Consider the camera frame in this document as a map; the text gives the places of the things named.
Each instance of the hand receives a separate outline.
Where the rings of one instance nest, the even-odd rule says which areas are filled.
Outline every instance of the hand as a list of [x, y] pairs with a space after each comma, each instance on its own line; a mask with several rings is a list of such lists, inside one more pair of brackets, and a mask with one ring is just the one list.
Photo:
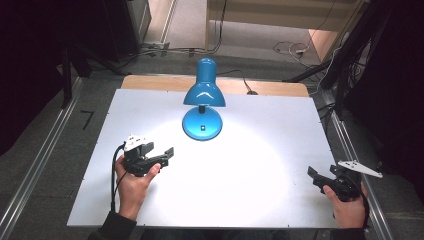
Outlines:
[[[115, 171], [117, 180], [121, 179], [125, 174], [124, 166], [124, 155], [118, 158], [115, 163]], [[136, 177], [132, 174], [126, 173], [118, 185], [120, 207], [119, 214], [131, 220], [136, 220], [138, 212], [140, 211], [141, 205], [147, 195], [147, 189], [150, 182], [158, 174], [160, 170], [160, 164], [157, 163], [150, 168], [149, 172], [144, 177]]]
[[[336, 193], [329, 187], [323, 187], [325, 195], [333, 204], [334, 217], [340, 228], [362, 228], [365, 220], [365, 207], [362, 197], [351, 202], [342, 202]], [[361, 183], [361, 189], [365, 197], [368, 197], [368, 191]]]

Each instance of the black sleeve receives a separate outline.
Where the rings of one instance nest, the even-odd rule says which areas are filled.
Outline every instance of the black sleeve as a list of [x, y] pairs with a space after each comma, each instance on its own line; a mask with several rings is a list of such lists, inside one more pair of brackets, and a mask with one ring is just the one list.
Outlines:
[[88, 240], [128, 239], [137, 222], [115, 212], [109, 212], [103, 226], [88, 236]]
[[334, 229], [330, 236], [331, 240], [366, 240], [362, 228]]

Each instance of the lamp shade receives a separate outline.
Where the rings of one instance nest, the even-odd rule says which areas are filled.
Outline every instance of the lamp shade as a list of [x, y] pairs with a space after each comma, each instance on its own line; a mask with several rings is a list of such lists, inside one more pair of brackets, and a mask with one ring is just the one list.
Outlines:
[[216, 86], [216, 63], [204, 58], [197, 63], [196, 83], [184, 98], [185, 105], [225, 107], [225, 99]]

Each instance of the blue desk lamp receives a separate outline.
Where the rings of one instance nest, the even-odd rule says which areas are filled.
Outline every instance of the blue desk lamp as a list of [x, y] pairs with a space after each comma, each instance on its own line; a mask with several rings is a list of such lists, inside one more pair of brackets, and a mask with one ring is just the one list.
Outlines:
[[188, 90], [184, 104], [197, 106], [183, 118], [183, 129], [189, 137], [206, 141], [219, 134], [222, 119], [210, 107], [225, 107], [225, 99], [216, 86], [216, 63], [212, 59], [204, 58], [197, 63], [196, 83]]

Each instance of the white table surface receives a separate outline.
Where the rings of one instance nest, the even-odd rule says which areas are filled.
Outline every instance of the white table surface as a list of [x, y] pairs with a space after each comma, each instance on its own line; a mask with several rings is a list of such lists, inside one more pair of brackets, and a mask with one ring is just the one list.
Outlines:
[[[100, 226], [110, 210], [116, 148], [135, 134], [147, 156], [174, 147], [152, 181], [137, 225], [200, 228], [334, 228], [332, 207], [307, 175], [334, 178], [334, 159], [311, 98], [224, 95], [223, 129], [195, 141], [184, 133], [184, 92], [118, 89], [82, 180], [68, 226]], [[119, 209], [119, 196], [116, 196]]]

